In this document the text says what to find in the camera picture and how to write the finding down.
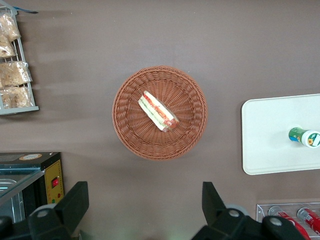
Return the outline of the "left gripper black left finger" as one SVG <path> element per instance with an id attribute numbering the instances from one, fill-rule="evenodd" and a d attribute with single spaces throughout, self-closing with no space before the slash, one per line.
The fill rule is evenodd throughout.
<path id="1" fill-rule="evenodd" d="M 2 240 L 71 240 L 89 208 L 86 181 L 77 182 L 53 208 L 42 206 L 25 220 L 13 223 L 8 216 L 0 218 Z"/>

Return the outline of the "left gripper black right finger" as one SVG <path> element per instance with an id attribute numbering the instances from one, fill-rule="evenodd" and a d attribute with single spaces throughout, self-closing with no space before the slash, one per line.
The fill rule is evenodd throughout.
<path id="1" fill-rule="evenodd" d="M 209 181 L 202 183 L 202 212 L 206 225 L 193 240 L 304 240 L 305 236 L 287 219 L 266 216 L 262 222 L 236 208 L 227 208 Z"/>

